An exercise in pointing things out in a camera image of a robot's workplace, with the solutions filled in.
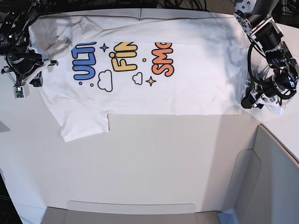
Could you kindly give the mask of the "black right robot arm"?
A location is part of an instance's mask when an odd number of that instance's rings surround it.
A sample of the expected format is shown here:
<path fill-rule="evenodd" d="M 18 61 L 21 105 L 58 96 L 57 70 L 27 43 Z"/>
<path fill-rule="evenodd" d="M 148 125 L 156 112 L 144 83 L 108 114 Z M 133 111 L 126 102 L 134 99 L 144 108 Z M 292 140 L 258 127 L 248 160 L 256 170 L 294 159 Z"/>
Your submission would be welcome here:
<path fill-rule="evenodd" d="M 7 62 L 4 72 L 14 72 L 15 87 L 21 87 L 36 69 L 44 65 L 42 55 L 29 49 L 29 26 L 46 8 L 43 0 L 16 0 L 0 27 L 0 55 Z"/>

